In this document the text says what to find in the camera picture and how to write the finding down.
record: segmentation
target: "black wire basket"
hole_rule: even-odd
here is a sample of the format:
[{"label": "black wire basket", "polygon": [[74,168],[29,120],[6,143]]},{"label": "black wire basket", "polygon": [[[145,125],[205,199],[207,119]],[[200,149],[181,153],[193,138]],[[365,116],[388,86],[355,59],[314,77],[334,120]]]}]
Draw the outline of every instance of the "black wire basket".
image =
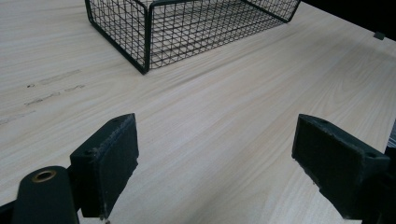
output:
[{"label": "black wire basket", "polygon": [[85,0],[88,19],[140,73],[291,21],[301,0]]}]

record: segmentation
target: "metal wire mesh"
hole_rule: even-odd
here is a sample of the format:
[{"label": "metal wire mesh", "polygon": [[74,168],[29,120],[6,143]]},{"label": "metal wire mesh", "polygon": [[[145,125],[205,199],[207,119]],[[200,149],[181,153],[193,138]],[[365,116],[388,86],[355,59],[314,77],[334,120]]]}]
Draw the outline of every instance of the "metal wire mesh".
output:
[{"label": "metal wire mesh", "polygon": [[86,0],[93,26],[141,73],[287,22],[300,0]]},{"label": "metal wire mesh", "polygon": [[134,0],[91,0],[92,18],[120,47],[145,66],[145,9]]},{"label": "metal wire mesh", "polygon": [[192,1],[155,7],[151,68],[177,62],[282,23],[240,0]]}]

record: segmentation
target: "metal ring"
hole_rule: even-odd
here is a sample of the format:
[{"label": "metal ring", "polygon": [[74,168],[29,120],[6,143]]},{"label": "metal ring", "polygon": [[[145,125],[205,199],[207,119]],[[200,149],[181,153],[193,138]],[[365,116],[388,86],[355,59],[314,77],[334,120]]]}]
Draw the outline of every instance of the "metal ring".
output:
[{"label": "metal ring", "polygon": [[35,183],[41,183],[44,181],[47,181],[49,179],[52,179],[54,176],[56,176],[56,171],[54,170],[46,170],[42,171],[35,176],[33,176],[32,181]]}]

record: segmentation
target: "light wood tabletop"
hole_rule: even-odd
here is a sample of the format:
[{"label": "light wood tabletop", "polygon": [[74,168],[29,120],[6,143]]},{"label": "light wood tabletop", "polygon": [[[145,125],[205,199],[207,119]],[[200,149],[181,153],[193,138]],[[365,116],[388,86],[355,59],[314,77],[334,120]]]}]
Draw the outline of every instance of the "light wood tabletop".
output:
[{"label": "light wood tabletop", "polygon": [[384,151],[395,86],[394,41],[304,3],[289,24],[142,76],[84,1],[1,0],[0,204],[25,175],[69,166],[104,123],[135,113],[139,165],[111,223],[359,223],[291,158],[297,117]]}]

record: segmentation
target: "screw hole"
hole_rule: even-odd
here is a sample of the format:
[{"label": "screw hole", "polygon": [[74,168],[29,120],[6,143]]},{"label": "screw hole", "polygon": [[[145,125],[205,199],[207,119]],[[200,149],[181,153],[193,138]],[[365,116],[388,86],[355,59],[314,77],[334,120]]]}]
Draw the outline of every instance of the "screw hole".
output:
[{"label": "screw hole", "polygon": [[87,150],[85,150],[85,155],[87,155],[87,156],[91,156],[91,155],[94,155],[96,152],[97,152],[97,148],[96,147],[94,147],[94,148],[91,148],[91,149],[87,149]]},{"label": "screw hole", "polygon": [[42,171],[33,176],[32,181],[35,183],[41,183],[52,179],[54,176],[56,176],[56,171],[54,170]]},{"label": "screw hole", "polygon": [[369,152],[366,155],[368,158],[376,158],[376,155],[373,152]]}]

